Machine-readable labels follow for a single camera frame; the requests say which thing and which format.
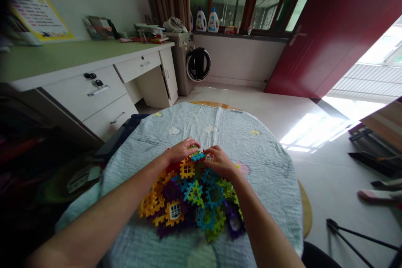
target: washing machine door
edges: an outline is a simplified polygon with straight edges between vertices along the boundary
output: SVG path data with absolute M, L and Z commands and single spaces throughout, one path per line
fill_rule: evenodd
M 187 56 L 186 72 L 193 82 L 203 81 L 211 69 L 211 57 L 204 48 L 196 48 Z

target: red door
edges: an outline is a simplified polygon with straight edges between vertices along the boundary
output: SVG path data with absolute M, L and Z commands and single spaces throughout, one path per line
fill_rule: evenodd
M 266 93 L 323 97 L 402 15 L 402 0 L 308 0 Z

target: lock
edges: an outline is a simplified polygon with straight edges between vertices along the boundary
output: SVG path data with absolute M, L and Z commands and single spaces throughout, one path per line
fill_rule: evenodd
M 95 73 L 84 73 L 84 77 L 90 80 L 96 79 Z
M 96 84 L 98 87 L 103 86 L 103 83 L 102 83 L 101 80 L 96 80 L 96 81 L 95 81 L 95 84 Z

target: poster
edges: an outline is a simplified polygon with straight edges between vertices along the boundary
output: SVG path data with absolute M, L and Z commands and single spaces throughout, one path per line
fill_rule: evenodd
M 10 0 L 10 9 L 40 41 L 74 39 L 49 0 Z

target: floor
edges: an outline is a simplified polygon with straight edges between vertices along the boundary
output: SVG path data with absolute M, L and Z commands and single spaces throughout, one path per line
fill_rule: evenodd
M 324 96 L 322 99 L 353 121 L 359 121 L 388 104 L 331 96 Z
M 308 98 L 267 94 L 257 88 L 199 83 L 183 101 L 214 101 L 247 111 L 266 125 L 288 150 L 297 176 L 309 196 L 313 226 L 306 241 L 332 256 L 342 267 L 367 267 L 326 228 L 326 219 L 395 246 L 402 244 L 401 212 L 358 199 L 359 189 L 371 181 L 387 180 L 348 156 L 356 149 L 347 128 L 353 121 L 330 116 Z M 141 108 L 140 113 L 158 109 Z M 355 237 L 344 236 L 374 267 L 388 267 L 395 251 Z

